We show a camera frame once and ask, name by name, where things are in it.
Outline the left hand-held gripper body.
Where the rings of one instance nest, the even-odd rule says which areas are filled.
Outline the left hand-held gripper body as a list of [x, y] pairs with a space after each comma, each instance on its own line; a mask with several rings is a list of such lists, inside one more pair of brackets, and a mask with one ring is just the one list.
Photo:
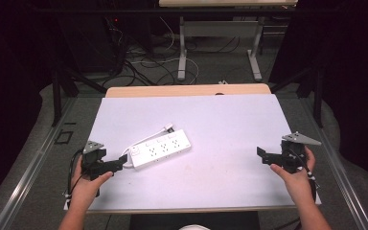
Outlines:
[[112, 161], [103, 161], [106, 156], [104, 144], [88, 141], [82, 151], [81, 168], [82, 172], [95, 180], [100, 175], [107, 172], [121, 171], [121, 163], [118, 159]]

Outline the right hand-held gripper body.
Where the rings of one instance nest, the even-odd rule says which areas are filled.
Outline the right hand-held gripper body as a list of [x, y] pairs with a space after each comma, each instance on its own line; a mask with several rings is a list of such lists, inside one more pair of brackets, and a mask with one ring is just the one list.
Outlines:
[[296, 131], [283, 136], [280, 154], [269, 153], [267, 158], [271, 164], [282, 167], [288, 173], [296, 173], [298, 169], [308, 172], [306, 145], [320, 146], [321, 142]]

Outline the person's left hand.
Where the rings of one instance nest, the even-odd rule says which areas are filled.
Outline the person's left hand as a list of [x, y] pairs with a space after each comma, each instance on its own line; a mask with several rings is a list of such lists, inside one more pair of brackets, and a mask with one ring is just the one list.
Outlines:
[[106, 172], [94, 180], [84, 178], [79, 157], [72, 178], [73, 189], [71, 193], [70, 211], [86, 211], [92, 204], [101, 186], [113, 176], [113, 172]]

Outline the person's right hand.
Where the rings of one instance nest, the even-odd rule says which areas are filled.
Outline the person's right hand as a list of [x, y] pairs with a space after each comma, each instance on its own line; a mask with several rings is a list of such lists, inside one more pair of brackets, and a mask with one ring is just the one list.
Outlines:
[[315, 206], [308, 173], [305, 169], [296, 173], [289, 173], [275, 164], [271, 164], [270, 169], [284, 180], [287, 191], [297, 207]]

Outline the white power strip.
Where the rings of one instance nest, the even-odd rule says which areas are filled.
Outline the white power strip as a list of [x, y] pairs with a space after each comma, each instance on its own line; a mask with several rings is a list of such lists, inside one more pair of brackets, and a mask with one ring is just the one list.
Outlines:
[[192, 147], [183, 129], [135, 145], [129, 149], [134, 169], [169, 158]]

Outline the person's dark clothing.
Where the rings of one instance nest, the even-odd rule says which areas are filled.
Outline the person's dark clothing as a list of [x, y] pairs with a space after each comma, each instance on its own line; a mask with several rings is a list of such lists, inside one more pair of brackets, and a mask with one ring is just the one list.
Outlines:
[[143, 214], [130, 217], [129, 230], [261, 230], [257, 212]]

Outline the black metal stand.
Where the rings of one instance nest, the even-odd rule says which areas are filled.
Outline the black metal stand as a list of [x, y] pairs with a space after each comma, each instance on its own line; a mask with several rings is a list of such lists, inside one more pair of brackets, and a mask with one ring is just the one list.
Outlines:
[[52, 88], [53, 88], [53, 103], [54, 103], [54, 120], [52, 126], [55, 127], [62, 118], [62, 102], [61, 92], [64, 92], [68, 97], [75, 98], [80, 91], [77, 88], [75, 81], [80, 81], [83, 84], [97, 90], [100, 93], [105, 93], [107, 89], [93, 82], [83, 74], [64, 66], [56, 67], [52, 72]]
[[292, 75], [279, 83], [270, 87], [272, 93], [276, 93], [294, 81], [302, 81], [296, 94], [299, 98], [307, 98], [310, 92], [314, 93], [312, 117], [319, 127], [322, 123], [322, 96], [323, 96], [323, 81], [325, 75], [325, 67], [318, 64], [312, 64], [304, 68], [295, 75]]

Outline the black computer tower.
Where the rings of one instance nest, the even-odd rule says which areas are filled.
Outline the black computer tower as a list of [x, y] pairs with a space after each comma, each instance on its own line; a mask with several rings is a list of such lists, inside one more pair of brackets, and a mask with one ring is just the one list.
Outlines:
[[126, 50], [123, 33], [105, 16], [69, 15], [58, 19], [63, 35], [83, 73], [123, 70]]

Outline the white desk with metal legs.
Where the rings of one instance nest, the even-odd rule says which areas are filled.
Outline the white desk with metal legs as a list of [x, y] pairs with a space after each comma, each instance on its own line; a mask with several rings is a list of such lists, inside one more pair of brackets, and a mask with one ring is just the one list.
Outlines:
[[[296, 5], [298, 0], [159, 0], [159, 6], [172, 10], [206, 10], [217, 12], [218, 10], [284, 10]], [[247, 51], [252, 77], [255, 81], [261, 81], [262, 75], [256, 54], [258, 52], [265, 18], [254, 16], [253, 20], [220, 20], [198, 19], [188, 20], [184, 16], [179, 17], [179, 43], [180, 57], [178, 62], [177, 78], [184, 81], [186, 78], [187, 49], [185, 47], [187, 37], [251, 37], [254, 39], [252, 48]]]

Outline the aluminium floor rail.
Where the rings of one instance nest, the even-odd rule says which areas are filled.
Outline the aluminium floor rail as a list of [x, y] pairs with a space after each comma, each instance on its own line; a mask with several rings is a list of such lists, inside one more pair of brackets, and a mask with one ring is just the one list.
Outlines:
[[339, 188], [339, 191], [341, 192], [350, 214], [356, 223], [357, 229], [368, 230], [368, 215], [365, 212], [364, 206], [359, 200], [359, 196], [354, 188], [354, 184], [348, 177], [348, 171], [343, 166], [341, 157], [332, 146], [330, 139], [326, 135], [326, 131], [318, 124], [318, 121], [313, 115], [313, 103], [310, 99], [301, 99], [300, 102], [304, 107], [305, 113], [309, 116], [313, 130], [317, 133], [319, 139], [322, 141], [323, 148], [325, 149], [324, 156], [327, 159], [327, 163], [333, 173], [333, 178]]
[[65, 101], [64, 105], [60, 108], [62, 116], [59, 118], [57, 124], [55, 126], [50, 125], [50, 128], [45, 132], [44, 140], [31, 154], [31, 160], [13, 187], [11, 195], [6, 199], [5, 204], [0, 209], [0, 230], [9, 230], [11, 227], [15, 216], [33, 187], [35, 179], [43, 167], [55, 139], [60, 135], [60, 127], [64, 119], [72, 110], [75, 102], [75, 98]]

